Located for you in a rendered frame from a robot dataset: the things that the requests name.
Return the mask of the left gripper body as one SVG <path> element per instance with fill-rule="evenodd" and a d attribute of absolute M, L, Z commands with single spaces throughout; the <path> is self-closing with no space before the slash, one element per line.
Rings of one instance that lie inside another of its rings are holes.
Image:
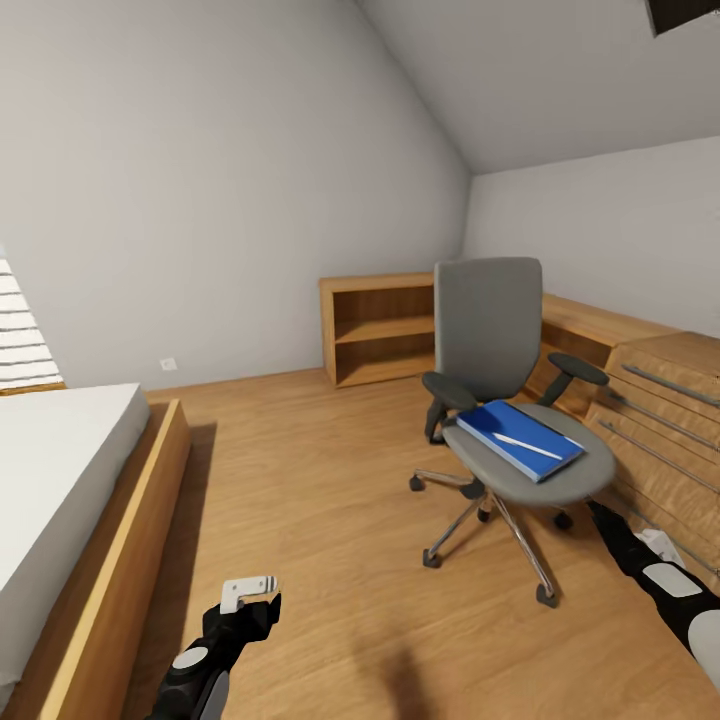
<path fill-rule="evenodd" d="M 220 614 L 220 607 L 213 607 L 203 615 L 203 637 L 218 628 L 231 630 L 238 640 L 240 655 L 247 643 L 265 641 L 270 633 L 269 602 L 245 603 L 236 613 Z"/>

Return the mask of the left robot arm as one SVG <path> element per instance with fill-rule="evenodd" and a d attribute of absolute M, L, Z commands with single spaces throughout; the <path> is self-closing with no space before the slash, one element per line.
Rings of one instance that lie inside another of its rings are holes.
<path fill-rule="evenodd" d="M 220 720 L 237 657 L 247 643 L 265 641 L 280 617 L 280 593 L 272 603 L 242 598 L 277 587 L 274 575 L 225 581 L 221 603 L 203 615 L 203 637 L 170 664 L 144 720 Z"/>

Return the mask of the folder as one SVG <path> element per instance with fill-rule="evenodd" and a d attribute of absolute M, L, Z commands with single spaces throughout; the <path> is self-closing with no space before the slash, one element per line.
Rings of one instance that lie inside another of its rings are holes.
<path fill-rule="evenodd" d="M 502 399 L 459 415 L 457 423 L 531 479 L 554 473 L 583 451 L 576 441 Z"/>

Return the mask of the swivel chair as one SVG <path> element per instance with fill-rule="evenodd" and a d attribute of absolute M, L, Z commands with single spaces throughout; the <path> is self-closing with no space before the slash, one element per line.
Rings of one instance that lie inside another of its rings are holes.
<path fill-rule="evenodd" d="M 565 391 L 573 377 L 595 385 L 608 385 L 609 374 L 565 353 L 547 359 L 561 374 L 545 389 L 538 403 L 511 403 L 515 409 L 541 421 L 583 447 L 579 457 L 534 481 L 501 455 L 481 443 L 457 423 L 463 413 L 480 404 L 516 397 L 539 361 L 542 321 L 542 265 L 531 256 L 449 259 L 435 263 L 434 280 L 436 373 L 422 374 L 424 388 L 434 394 L 426 414 L 424 437 L 432 446 L 448 446 L 474 478 L 460 478 L 414 470 L 410 490 L 421 488 L 420 478 L 433 478 L 460 486 L 472 504 L 423 551 L 423 564 L 436 566 L 436 552 L 478 509 L 478 519 L 488 522 L 492 506 L 500 511 L 542 584 L 538 602 L 554 606 L 556 592 L 532 548 L 528 546 L 504 500 L 556 508 L 562 530 L 574 526 L 566 504 L 588 498 L 613 479 L 617 464 L 609 445 L 591 429 L 550 405 Z M 448 410 L 458 414 L 448 416 Z M 436 426 L 442 430 L 436 434 Z"/>

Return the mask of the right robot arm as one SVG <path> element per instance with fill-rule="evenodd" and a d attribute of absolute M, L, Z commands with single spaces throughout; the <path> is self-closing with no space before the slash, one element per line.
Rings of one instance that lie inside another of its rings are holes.
<path fill-rule="evenodd" d="M 588 506 L 621 571 L 652 595 L 663 621 L 720 693 L 720 597 L 686 573 L 665 531 L 633 535 L 620 514 L 596 500 Z"/>

